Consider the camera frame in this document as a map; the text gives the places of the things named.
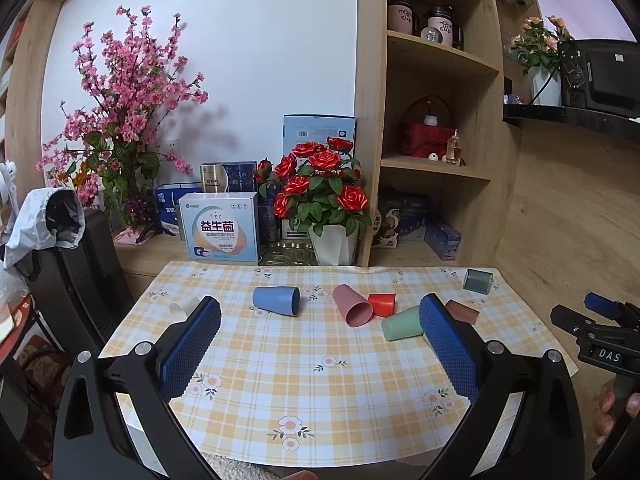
perfume bottle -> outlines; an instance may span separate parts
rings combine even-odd
[[[458,131],[453,133],[453,136],[447,141],[447,164],[460,165],[460,153],[462,152],[462,144]]]

blue cup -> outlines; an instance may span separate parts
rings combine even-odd
[[[296,316],[300,306],[300,290],[296,286],[257,286],[254,307],[283,316]]]

pink artificial flower tree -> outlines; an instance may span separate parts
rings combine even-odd
[[[149,34],[151,6],[140,11],[143,18],[139,25],[138,16],[130,9],[119,6],[116,10],[129,20],[123,41],[116,40],[111,30],[101,36],[106,74],[98,74],[95,65],[94,24],[84,24],[82,39],[72,50],[78,54],[75,66],[82,76],[82,89],[92,95],[96,106],[67,114],[62,101],[65,129],[42,145],[43,155],[37,164],[39,170],[46,170],[52,186],[67,185],[71,179],[84,206],[93,203],[100,177],[108,202],[119,208],[130,225],[136,222],[126,213],[125,202],[150,189],[161,159],[172,161],[185,174],[192,173],[191,166],[174,153],[151,151],[159,125],[181,101],[202,104],[209,97],[200,89],[202,73],[191,82],[180,76],[188,61],[177,56],[180,14],[174,14],[172,33],[163,45]],[[63,139],[82,140],[84,148],[59,149]]]

plaid tablecloth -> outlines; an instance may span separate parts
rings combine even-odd
[[[245,267],[171,262],[156,277],[102,352],[127,353],[156,341],[171,323],[168,306],[194,294],[222,306],[222,326],[185,394],[171,401],[199,450],[244,462],[348,466],[442,447],[468,408],[421,337],[386,342],[373,318],[350,328],[332,300],[348,283],[365,297],[395,292],[396,311],[436,292],[479,310],[476,330],[511,352],[540,356],[560,349],[542,321],[496,269],[487,295],[462,289],[466,269],[426,267]],[[295,285],[297,317],[254,310],[259,285]],[[515,415],[511,396],[502,420]],[[128,397],[127,424],[142,429]]]

pink cup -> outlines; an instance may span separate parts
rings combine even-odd
[[[338,285],[334,288],[332,296],[340,314],[349,326],[364,325],[373,316],[373,307],[369,301],[349,285]]]

